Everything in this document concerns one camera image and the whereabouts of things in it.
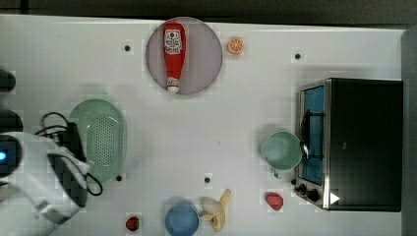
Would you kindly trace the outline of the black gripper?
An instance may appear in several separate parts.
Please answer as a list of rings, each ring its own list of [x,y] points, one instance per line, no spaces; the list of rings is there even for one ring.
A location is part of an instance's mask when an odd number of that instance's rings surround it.
[[[70,122],[67,124],[66,130],[61,135],[61,144],[63,147],[67,148],[79,161],[87,161],[76,123]]]

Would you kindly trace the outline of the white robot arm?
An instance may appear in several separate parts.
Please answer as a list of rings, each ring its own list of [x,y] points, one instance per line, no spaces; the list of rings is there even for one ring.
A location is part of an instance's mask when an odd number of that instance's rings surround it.
[[[49,236],[86,206],[89,165],[55,141],[1,135],[1,236]]]

